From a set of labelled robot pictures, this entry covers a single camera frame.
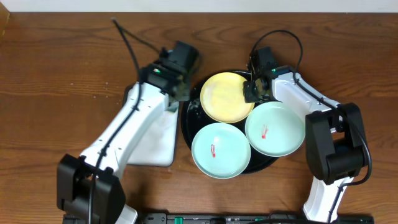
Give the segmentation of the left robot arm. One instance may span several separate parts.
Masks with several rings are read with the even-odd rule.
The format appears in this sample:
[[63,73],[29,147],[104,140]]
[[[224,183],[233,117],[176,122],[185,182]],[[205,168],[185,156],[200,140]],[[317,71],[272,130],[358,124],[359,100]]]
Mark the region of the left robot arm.
[[65,154],[57,167],[57,208],[82,223],[135,223],[138,212],[126,204],[120,180],[131,154],[152,124],[176,114],[189,100],[199,51],[178,41],[172,50],[138,69],[138,81],[125,91],[116,117],[78,157]]

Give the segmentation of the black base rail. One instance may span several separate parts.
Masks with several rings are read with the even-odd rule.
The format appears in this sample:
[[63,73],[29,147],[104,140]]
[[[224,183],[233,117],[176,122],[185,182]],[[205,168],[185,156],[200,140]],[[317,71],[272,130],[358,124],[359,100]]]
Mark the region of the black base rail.
[[248,224],[248,223],[319,223],[304,215],[272,213],[267,215],[186,215],[166,213],[139,214],[138,224]]

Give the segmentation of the black rectangular foam tray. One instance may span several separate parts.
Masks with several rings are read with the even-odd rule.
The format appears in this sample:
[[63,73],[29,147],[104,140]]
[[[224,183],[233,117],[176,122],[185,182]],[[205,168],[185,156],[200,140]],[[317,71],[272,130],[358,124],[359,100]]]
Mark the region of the black rectangular foam tray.
[[123,109],[137,105],[119,132],[116,155],[119,163],[168,167],[174,160],[178,103],[150,84],[135,84]]

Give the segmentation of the mint plate front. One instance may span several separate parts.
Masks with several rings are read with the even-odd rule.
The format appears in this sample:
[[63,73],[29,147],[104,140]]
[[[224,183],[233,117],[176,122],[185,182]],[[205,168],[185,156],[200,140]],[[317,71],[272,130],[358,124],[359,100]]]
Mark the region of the mint plate front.
[[241,174],[251,159],[251,146],[242,131],[231,124],[209,124],[196,133],[192,157],[197,167],[216,179]]

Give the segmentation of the yellow plate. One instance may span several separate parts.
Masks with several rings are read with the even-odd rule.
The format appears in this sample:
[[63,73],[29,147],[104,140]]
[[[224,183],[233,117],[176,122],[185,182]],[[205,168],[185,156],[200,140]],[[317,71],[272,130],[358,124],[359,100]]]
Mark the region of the yellow plate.
[[236,123],[245,119],[254,109],[246,103],[243,83],[247,79],[234,72],[221,72],[211,76],[200,91],[200,103],[205,113],[221,123]]

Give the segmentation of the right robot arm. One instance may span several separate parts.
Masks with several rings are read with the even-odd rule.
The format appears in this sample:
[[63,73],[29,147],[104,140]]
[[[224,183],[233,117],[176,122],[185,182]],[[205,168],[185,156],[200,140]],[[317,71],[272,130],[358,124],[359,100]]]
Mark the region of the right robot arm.
[[308,220],[332,223],[346,188],[365,183],[372,171],[359,107],[327,98],[296,68],[280,67],[270,47],[252,50],[248,70],[251,80],[243,84],[246,102],[281,102],[304,120],[305,154],[313,182],[303,212]]

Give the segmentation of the mint plate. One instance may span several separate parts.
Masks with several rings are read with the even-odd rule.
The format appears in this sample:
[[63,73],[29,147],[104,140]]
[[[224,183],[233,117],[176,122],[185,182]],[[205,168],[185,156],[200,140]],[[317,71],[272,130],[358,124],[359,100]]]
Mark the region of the mint plate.
[[282,157],[295,152],[305,139],[302,119],[281,102],[255,107],[245,122],[250,145],[263,155]]
[[251,146],[242,131],[231,124],[209,124],[196,133],[192,157],[197,167],[216,179],[241,174],[251,159]]

